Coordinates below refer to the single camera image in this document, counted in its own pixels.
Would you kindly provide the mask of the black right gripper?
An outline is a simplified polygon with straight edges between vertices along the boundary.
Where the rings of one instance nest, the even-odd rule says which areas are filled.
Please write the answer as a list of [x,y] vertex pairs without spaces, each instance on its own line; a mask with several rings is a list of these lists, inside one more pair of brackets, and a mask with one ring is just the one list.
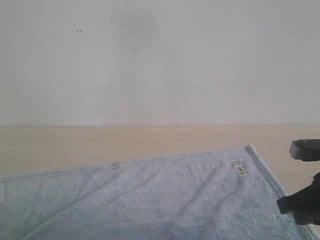
[[298,225],[320,224],[320,173],[313,176],[310,186],[277,201],[282,215],[296,212],[295,222]]

